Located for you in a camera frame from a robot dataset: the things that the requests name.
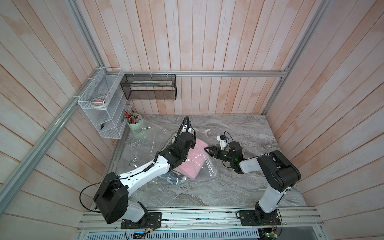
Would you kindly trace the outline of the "pink blanket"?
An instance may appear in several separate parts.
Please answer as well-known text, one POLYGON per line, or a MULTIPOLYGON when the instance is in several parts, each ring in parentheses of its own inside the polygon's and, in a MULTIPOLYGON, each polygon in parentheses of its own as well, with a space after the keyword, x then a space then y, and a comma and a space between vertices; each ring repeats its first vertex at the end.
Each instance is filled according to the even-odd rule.
POLYGON ((207 143, 196 139, 195 147, 189 150, 186 161, 175 168, 175 171, 194 180, 200 170, 203 169, 204 163, 209 159, 209 155, 204 150, 206 147, 208 147, 207 143))

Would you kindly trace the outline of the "clear plastic vacuum bag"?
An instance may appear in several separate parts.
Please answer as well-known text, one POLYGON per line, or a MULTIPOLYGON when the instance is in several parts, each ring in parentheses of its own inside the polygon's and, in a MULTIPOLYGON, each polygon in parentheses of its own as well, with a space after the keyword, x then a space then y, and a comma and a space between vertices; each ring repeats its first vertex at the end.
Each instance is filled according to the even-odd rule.
MULTIPOLYGON (((135 170, 153 160, 157 152, 170 144, 178 128, 178 124, 145 122, 140 133, 130 132, 116 167, 117 173, 135 170)), ((140 201, 151 208, 220 206, 222 202, 216 186, 217 177, 218 170, 209 157, 194 180, 188 178, 183 184, 173 186, 159 176, 135 191, 131 200, 140 201)))

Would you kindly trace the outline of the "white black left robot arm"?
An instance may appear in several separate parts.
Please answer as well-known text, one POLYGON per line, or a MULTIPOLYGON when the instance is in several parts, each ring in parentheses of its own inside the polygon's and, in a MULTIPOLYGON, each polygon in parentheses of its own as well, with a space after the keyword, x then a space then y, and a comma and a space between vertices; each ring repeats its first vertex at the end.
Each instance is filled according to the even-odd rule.
POLYGON ((133 223, 140 222, 147 210, 139 202, 129 200, 133 194, 151 180, 179 167, 188 158, 190 149, 196 144, 196 133, 183 132, 163 151, 158 152, 154 160, 134 171, 116 175, 107 174, 94 196, 94 203, 107 224, 123 218, 133 223))

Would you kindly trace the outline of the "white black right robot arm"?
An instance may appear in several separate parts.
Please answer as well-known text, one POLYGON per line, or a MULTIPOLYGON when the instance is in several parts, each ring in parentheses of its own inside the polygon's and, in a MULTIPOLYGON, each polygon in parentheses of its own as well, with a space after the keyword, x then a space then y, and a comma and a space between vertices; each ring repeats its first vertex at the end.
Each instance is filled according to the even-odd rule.
POLYGON ((215 159, 230 163, 237 174, 263 172, 268 187, 263 197, 255 204, 253 211, 238 211, 237 216, 243 226, 281 224, 278 215, 278 204, 300 179, 300 171, 276 150, 270 153, 244 158, 239 142, 230 142, 229 149, 222 150, 217 146, 204 148, 205 152, 215 159))

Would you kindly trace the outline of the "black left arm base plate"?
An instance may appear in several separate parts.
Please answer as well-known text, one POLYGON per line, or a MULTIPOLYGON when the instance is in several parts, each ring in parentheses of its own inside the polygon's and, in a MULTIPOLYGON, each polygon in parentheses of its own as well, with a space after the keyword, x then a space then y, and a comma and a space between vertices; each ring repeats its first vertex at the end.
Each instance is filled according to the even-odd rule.
POLYGON ((144 216, 137 222, 134 223, 130 220, 123 219, 121 223, 121 229, 158 229, 161 227, 162 213, 161 212, 150 212, 144 214, 144 216))

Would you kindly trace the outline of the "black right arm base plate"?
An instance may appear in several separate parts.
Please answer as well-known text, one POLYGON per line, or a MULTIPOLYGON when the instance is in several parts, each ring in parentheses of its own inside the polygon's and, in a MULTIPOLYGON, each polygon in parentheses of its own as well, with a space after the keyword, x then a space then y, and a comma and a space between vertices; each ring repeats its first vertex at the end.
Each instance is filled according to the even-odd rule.
POLYGON ((281 219, 278 210, 271 213, 264 213, 259 210, 242 210, 236 213, 237 218, 241 221, 242 226, 280 226, 281 219))

